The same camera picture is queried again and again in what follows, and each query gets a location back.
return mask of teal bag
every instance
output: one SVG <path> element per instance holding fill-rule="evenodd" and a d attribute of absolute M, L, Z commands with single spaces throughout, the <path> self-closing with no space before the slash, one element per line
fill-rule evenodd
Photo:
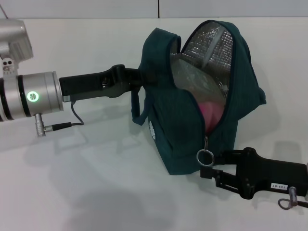
<path fill-rule="evenodd" d="M 181 39 L 156 28 L 143 46 L 139 69 L 157 84 L 144 85 L 140 114 L 138 90 L 131 92 L 133 121 L 148 118 L 151 135 L 171 175 L 200 169 L 196 154 L 205 146 L 215 156 L 234 148 L 238 120 L 265 104 L 251 66 L 249 48 L 238 28 L 209 20 L 200 24 L 180 52 Z M 222 107 L 217 125 L 206 132 L 200 102 Z"/>

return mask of metal ring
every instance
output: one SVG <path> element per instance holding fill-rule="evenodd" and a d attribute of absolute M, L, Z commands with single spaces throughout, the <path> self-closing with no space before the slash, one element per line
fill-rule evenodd
<path fill-rule="evenodd" d="M 281 205 L 281 201 L 287 201 L 287 202 L 289 202 L 289 206 L 288 206 L 288 207 L 283 207 L 283 206 Z M 283 210 L 289 210 L 289 209 L 292 208 L 292 207 L 291 207 L 291 204 L 290 204 L 290 200 L 288 200 L 288 199 L 280 199 L 280 200 L 278 201 L 278 205 L 279 205 L 279 207 L 282 208 Z"/>
<path fill-rule="evenodd" d="M 212 162 L 209 164 L 209 165 L 205 165 L 203 164 L 200 160 L 199 160 L 199 154 L 200 152 L 205 152 L 205 153 L 208 153 L 212 156 Z M 214 154 L 212 152 L 210 152 L 209 150 L 204 150 L 204 149 L 201 149 L 197 152 L 197 161 L 198 163 L 201 165 L 201 166 L 204 166 L 204 167 L 212 167 L 214 165 L 214 161 L 215 161 L 215 157 L 214 157 Z"/>

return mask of silver insulated lining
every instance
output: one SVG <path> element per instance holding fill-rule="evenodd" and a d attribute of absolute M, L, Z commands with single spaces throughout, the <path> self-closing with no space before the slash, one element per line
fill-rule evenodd
<path fill-rule="evenodd" d="M 182 54 L 171 54 L 171 69 L 175 83 L 177 82 L 176 78 L 180 77 L 177 75 L 182 70 L 179 70 L 179 65 L 173 64 L 181 61 L 181 68 L 183 68 L 183 63 L 195 68 L 185 67 L 185 74 L 193 75 L 193 77 L 187 78 L 192 81 L 197 81 L 196 77 L 206 78 L 205 82 L 207 82 L 207 78 L 210 78 L 210 81 L 214 81 L 219 87 L 220 93 L 226 100 L 230 82 L 232 45 L 232 36 L 223 26 L 214 22 L 205 24 L 196 31 Z M 196 75 L 196 72 L 202 72 L 204 75 L 200 75 L 200 73 Z"/>

